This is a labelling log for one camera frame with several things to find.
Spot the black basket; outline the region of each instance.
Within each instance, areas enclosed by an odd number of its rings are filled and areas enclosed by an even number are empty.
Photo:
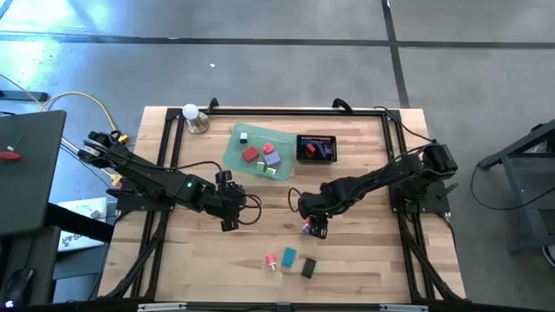
[[[310,143],[321,143],[329,146],[331,149],[331,155],[323,157],[319,149],[317,149],[317,156],[315,158],[310,158],[306,154],[306,141]],[[297,135],[297,160],[299,162],[313,163],[313,164],[329,164],[337,161],[337,143],[335,135],[308,135],[308,134],[298,134]]]

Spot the plastic tray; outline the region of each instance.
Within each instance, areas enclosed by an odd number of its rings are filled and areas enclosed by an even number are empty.
[[[239,142],[239,135],[247,133],[248,142],[242,144]],[[274,151],[279,154],[281,162],[271,168],[276,169],[275,174],[261,172],[256,169],[257,162],[264,161],[264,151],[262,146],[270,142],[274,146]],[[289,177],[291,166],[295,161],[295,145],[297,144],[297,136],[293,133],[285,133],[276,130],[270,130],[263,127],[256,127],[244,123],[235,125],[232,131],[232,136],[227,143],[227,148],[224,154],[224,164],[236,171],[247,172],[250,174],[270,178],[285,180]],[[243,159],[242,152],[250,146],[255,146],[258,149],[258,158],[250,163]]]

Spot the wooden tabletop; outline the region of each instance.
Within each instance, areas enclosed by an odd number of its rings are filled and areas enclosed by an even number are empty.
[[[145,107],[137,136],[134,151],[153,163],[166,110],[167,107]],[[167,227],[157,301],[409,302],[399,227],[390,211],[387,188],[369,193],[347,212],[333,217],[325,240],[302,235],[304,221],[287,204],[291,186],[301,192],[318,192],[325,181],[359,176],[384,166],[387,156],[380,119],[355,116],[210,116],[210,119],[210,129],[205,134],[184,132],[179,165],[201,160],[222,163],[233,126],[238,122],[290,133],[335,135],[338,160],[321,166],[296,162],[285,181],[233,172],[233,180],[248,193],[257,194],[264,208],[255,225],[241,225],[238,231],[223,233],[218,219],[177,207]],[[409,129],[428,134],[420,109],[402,109],[402,121]],[[409,133],[405,137],[408,148],[425,143]],[[168,147],[166,166],[172,145]],[[214,181],[216,168],[198,166],[186,172]],[[241,219],[253,219],[256,212],[242,211]],[[124,277],[136,259],[144,218],[144,212],[132,212],[115,226],[101,279],[101,295]],[[464,296],[450,230],[435,215],[423,215],[422,225],[430,262],[453,291]],[[271,271],[264,256],[275,253],[280,263],[286,247],[297,250],[293,267],[278,265],[277,271]],[[312,279],[300,275],[306,257],[317,260]],[[143,291],[151,260],[143,278]],[[415,270],[424,294],[420,266],[416,265]]]

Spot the green cube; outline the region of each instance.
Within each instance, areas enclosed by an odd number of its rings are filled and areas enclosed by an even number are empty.
[[[264,172],[264,161],[257,162],[257,170]]]

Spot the concrete floor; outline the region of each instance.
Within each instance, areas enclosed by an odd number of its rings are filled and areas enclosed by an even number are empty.
[[[555,41],[555,3],[550,0],[390,0],[390,6],[398,40]],[[0,31],[388,40],[380,0],[14,0],[0,19]],[[0,41],[0,51],[2,74],[31,90],[93,94],[106,103],[119,128],[131,134],[146,105],[203,105],[212,97],[223,105],[328,107],[341,97],[354,107],[400,106],[388,47],[41,39]],[[407,48],[400,49],[400,57],[410,106],[424,109],[430,133],[449,145],[460,167],[453,178],[460,186],[450,202],[467,297],[552,309],[555,270],[540,251],[506,254],[506,244],[521,231],[518,213],[482,208],[470,197],[468,184],[478,160],[554,117],[555,49]],[[0,81],[0,88],[12,87]],[[65,133],[73,142],[90,130],[109,130],[100,109],[83,98],[68,97],[55,107],[68,111]],[[36,109],[34,104],[0,102],[0,110]],[[508,188],[489,191],[504,183],[502,172],[479,180],[483,200],[513,205]],[[102,196],[103,190],[96,177],[61,154],[52,202]],[[68,296],[56,294],[56,300],[80,299]]]

